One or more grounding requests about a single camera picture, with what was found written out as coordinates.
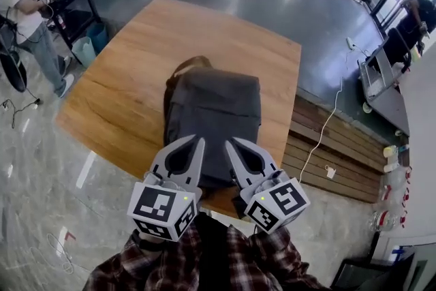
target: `wooden bench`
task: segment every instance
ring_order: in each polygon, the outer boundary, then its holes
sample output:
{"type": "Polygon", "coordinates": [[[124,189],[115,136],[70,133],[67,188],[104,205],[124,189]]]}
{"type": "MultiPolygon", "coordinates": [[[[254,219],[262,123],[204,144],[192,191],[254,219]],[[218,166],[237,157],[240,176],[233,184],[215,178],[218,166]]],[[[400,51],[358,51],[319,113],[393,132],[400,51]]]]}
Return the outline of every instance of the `wooden bench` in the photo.
{"type": "MultiPolygon", "coordinates": [[[[291,177],[300,177],[329,115],[330,112],[296,97],[282,163],[291,177]]],[[[302,174],[302,183],[363,202],[377,202],[380,176],[386,164],[384,147],[334,115],[302,174]],[[326,176],[326,166],[336,169],[333,179],[326,176]]]]}

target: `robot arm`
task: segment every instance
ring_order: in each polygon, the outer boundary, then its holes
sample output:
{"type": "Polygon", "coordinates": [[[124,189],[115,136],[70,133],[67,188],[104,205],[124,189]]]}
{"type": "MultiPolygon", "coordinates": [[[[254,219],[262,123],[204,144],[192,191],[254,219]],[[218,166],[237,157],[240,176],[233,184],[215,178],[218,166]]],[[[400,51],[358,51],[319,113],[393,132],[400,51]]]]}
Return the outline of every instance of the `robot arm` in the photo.
{"type": "Polygon", "coordinates": [[[233,138],[225,143],[225,150],[240,196],[248,205],[245,214],[263,231],[274,232],[310,205],[300,183],[278,169],[258,145],[233,138]]]}
{"type": "Polygon", "coordinates": [[[127,214],[139,231],[178,241],[197,215],[204,139],[181,138],[156,154],[143,183],[135,183],[127,214]]]}

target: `red plaid flannel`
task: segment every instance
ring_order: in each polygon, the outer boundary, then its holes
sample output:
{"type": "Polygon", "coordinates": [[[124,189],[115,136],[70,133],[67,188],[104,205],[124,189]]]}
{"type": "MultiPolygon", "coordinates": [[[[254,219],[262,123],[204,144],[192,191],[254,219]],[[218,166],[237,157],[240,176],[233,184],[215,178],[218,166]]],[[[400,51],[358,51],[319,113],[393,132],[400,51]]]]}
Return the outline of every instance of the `red plaid flannel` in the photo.
{"type": "MultiPolygon", "coordinates": [[[[286,228],[246,238],[230,226],[227,241],[232,290],[282,290],[297,282],[325,290],[306,274],[309,265],[301,262],[286,228]]],[[[121,253],[90,274],[84,290],[197,290],[201,251],[195,224],[161,253],[144,253],[130,237],[121,253]]]]}

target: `wooden tabletop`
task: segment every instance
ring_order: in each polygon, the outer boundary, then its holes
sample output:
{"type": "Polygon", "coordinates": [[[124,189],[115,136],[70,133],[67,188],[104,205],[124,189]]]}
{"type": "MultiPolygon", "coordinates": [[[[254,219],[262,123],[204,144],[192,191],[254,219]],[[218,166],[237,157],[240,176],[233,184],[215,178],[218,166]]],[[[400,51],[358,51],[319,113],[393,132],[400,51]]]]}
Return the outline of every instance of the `wooden tabletop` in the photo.
{"type": "MultiPolygon", "coordinates": [[[[258,144],[281,164],[300,65],[299,44],[205,7],[153,0],[105,47],[66,99],[58,124],[92,151],[142,178],[162,148],[166,81],[198,55],[213,67],[257,76],[262,126],[258,144]]],[[[205,206],[236,217],[229,196],[205,206]]]]}

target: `light blue bin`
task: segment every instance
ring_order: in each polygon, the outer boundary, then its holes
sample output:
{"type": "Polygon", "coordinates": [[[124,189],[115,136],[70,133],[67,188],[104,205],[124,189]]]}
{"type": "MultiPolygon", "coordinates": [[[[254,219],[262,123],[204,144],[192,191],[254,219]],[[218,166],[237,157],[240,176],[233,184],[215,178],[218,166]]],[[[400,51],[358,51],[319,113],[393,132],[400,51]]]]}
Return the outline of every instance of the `light blue bin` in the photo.
{"type": "Polygon", "coordinates": [[[82,37],[77,40],[73,45],[72,52],[86,68],[92,64],[97,56],[91,38],[89,37],[82,37]]]}
{"type": "Polygon", "coordinates": [[[94,23],[91,25],[87,30],[87,37],[91,38],[97,55],[108,44],[108,31],[103,23],[94,23]]]}

